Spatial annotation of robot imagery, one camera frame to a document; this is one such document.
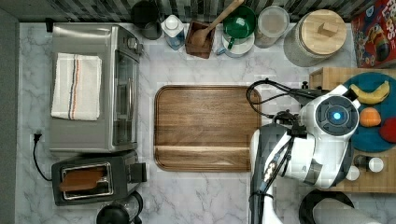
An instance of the striped towel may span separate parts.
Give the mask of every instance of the striped towel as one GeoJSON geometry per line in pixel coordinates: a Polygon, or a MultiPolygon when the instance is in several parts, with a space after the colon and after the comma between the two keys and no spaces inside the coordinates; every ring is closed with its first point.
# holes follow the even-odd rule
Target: striped towel
{"type": "Polygon", "coordinates": [[[97,120],[102,60],[98,56],[58,53],[51,115],[97,120]]]}

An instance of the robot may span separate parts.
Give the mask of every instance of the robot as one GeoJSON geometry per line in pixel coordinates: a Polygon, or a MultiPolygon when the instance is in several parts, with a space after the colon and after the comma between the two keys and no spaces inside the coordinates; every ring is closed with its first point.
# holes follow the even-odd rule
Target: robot
{"type": "Polygon", "coordinates": [[[342,181],[352,163],[350,137],[359,124],[356,94],[338,86],[306,103],[299,115],[280,112],[251,139],[250,224],[281,224],[273,201],[276,175],[327,189],[342,181]],[[278,124],[291,121],[291,127],[278,124]]]}

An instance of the kettle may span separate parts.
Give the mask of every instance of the kettle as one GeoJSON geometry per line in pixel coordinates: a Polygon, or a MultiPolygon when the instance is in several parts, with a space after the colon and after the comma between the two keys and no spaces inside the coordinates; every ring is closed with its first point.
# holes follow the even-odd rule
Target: kettle
{"type": "Polygon", "coordinates": [[[128,197],[104,206],[96,217],[96,224],[141,224],[142,196],[137,191],[128,197]]]}

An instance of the green container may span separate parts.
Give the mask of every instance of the green container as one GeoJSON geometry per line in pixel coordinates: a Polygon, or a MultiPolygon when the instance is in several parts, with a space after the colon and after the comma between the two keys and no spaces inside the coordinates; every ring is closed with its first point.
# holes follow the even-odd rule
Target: green container
{"type": "Polygon", "coordinates": [[[223,21],[223,35],[229,42],[228,49],[234,44],[242,44],[248,40],[256,29],[257,18],[254,11],[247,6],[240,6],[223,21]]]}

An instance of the wooden spoon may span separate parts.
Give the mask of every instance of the wooden spoon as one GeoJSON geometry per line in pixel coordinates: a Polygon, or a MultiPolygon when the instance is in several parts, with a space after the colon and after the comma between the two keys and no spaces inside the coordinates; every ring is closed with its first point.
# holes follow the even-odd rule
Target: wooden spoon
{"type": "Polygon", "coordinates": [[[203,46],[206,40],[206,36],[209,34],[213,28],[215,28],[219,23],[221,23],[230,13],[232,13],[236,8],[238,8],[245,0],[233,0],[233,2],[226,8],[221,14],[205,29],[197,30],[194,32],[191,38],[191,43],[195,46],[203,46]]]}

